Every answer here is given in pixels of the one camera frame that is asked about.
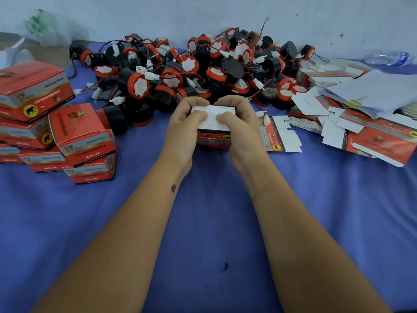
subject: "plastic water bottle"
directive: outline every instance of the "plastic water bottle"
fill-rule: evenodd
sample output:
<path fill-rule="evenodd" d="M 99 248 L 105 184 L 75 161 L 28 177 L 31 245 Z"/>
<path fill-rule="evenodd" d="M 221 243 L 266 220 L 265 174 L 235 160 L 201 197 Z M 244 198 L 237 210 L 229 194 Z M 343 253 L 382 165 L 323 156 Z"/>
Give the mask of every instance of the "plastic water bottle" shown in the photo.
<path fill-rule="evenodd" d="M 414 56 L 409 52 L 374 52 L 365 55 L 364 60 L 371 65 L 404 66 L 413 63 Z"/>

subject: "finger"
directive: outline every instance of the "finger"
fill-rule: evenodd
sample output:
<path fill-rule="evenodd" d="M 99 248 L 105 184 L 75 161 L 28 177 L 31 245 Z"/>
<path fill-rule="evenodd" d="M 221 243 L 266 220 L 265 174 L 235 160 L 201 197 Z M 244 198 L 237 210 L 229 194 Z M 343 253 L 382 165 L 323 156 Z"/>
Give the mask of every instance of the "finger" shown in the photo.
<path fill-rule="evenodd" d="M 185 120 L 187 115 L 190 113 L 190 110 L 193 106 L 208 106 L 210 102 L 201 97 L 187 97 L 182 99 L 180 104 L 175 109 L 174 113 L 171 116 L 171 120 L 179 122 Z"/>
<path fill-rule="evenodd" d="M 187 122 L 193 129 L 197 130 L 200 123 L 207 118 L 208 114 L 204 111 L 195 110 L 187 117 L 185 122 Z"/>
<path fill-rule="evenodd" d="M 257 115 L 251 104 L 239 95 L 226 95 L 220 98 L 214 105 L 235 106 L 237 116 L 245 122 L 257 122 Z"/>
<path fill-rule="evenodd" d="M 223 114 L 218 114 L 216 116 L 216 119 L 226 125 L 230 133 L 238 132 L 239 130 L 242 130 L 242 128 L 247 125 L 245 122 L 243 122 L 241 119 L 239 119 L 236 115 L 234 115 L 232 112 L 224 112 Z"/>

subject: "blue tablecloth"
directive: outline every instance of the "blue tablecloth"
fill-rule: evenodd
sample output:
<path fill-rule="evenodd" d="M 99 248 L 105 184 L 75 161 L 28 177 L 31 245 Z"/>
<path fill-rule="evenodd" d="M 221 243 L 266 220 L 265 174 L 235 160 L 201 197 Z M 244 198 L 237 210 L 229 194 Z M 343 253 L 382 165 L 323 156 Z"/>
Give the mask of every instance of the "blue tablecloth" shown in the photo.
<path fill-rule="evenodd" d="M 95 82 L 91 70 L 77 66 L 74 89 Z M 417 73 L 417 66 L 392 71 Z M 90 96 L 86 92 L 74 102 L 91 102 Z M 169 117 L 157 111 L 149 126 L 130 127 L 118 136 L 114 181 L 76 186 L 63 172 L 36 174 L 25 165 L 0 165 L 0 312 L 27 312 L 105 226 L 154 164 Z M 273 162 L 390 307 L 416 309 L 417 153 L 396 168 L 294 130 L 303 153 L 271 153 Z M 279 307 L 242 177 L 227 152 L 197 147 L 143 312 L 276 312 Z"/>

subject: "hand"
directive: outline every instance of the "hand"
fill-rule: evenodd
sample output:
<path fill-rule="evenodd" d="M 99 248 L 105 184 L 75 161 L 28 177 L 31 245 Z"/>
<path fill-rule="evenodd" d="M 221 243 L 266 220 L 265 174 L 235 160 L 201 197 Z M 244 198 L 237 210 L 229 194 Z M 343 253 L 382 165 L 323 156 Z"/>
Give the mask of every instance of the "hand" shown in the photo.
<path fill-rule="evenodd" d="M 195 110 L 190 114 L 191 107 L 196 105 L 208 106 L 210 102 L 200 97 L 188 97 L 177 106 L 169 119 L 164 147 L 159 155 L 160 160 L 180 169 L 180 178 L 184 178 L 191 169 L 197 128 L 207 118 L 207 113 L 203 111 Z"/>
<path fill-rule="evenodd" d="M 239 95 L 227 95 L 214 105 L 236 106 L 237 116 L 231 112 L 217 115 L 217 120 L 225 124 L 231 134 L 230 156 L 240 173 L 268 160 L 263 146 L 258 116 L 250 103 Z"/>

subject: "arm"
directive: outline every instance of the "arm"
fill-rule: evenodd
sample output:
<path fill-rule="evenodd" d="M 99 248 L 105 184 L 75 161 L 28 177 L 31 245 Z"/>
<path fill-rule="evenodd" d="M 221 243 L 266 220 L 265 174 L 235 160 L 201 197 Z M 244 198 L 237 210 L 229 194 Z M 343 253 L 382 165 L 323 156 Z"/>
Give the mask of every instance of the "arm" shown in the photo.
<path fill-rule="evenodd" d="M 237 106 L 237 116 L 218 121 L 231 131 L 232 162 L 249 189 L 285 312 L 391 312 L 272 163 L 250 104 L 238 96 L 216 103 Z"/>
<path fill-rule="evenodd" d="M 185 98 L 172 115 L 154 166 L 115 216 L 60 276 L 33 312 L 140 312 L 174 199 L 191 168 L 197 127 L 207 117 Z"/>

